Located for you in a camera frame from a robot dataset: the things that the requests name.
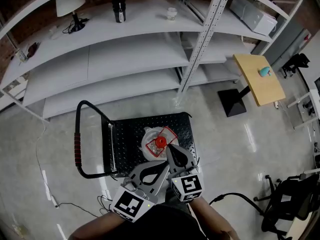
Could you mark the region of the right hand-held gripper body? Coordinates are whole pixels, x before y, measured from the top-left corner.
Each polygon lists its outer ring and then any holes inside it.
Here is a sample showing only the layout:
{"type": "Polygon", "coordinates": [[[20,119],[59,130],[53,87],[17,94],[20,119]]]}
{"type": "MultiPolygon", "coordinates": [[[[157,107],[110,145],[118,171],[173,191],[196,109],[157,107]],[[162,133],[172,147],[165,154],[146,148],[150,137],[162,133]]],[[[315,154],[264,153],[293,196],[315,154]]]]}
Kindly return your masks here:
{"type": "Polygon", "coordinates": [[[197,166],[187,169],[170,168],[168,175],[170,188],[181,202],[199,198],[204,191],[203,176],[197,166]]]}

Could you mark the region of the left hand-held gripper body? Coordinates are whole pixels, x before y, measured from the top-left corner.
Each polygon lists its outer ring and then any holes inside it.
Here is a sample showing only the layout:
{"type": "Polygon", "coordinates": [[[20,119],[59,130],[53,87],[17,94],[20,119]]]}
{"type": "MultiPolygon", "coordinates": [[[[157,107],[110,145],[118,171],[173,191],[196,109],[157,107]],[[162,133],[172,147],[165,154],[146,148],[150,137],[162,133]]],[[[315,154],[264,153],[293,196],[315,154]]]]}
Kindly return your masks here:
{"type": "Polygon", "coordinates": [[[136,222],[158,202],[157,180],[134,181],[125,178],[111,203],[111,211],[129,222],[136,222]]]}

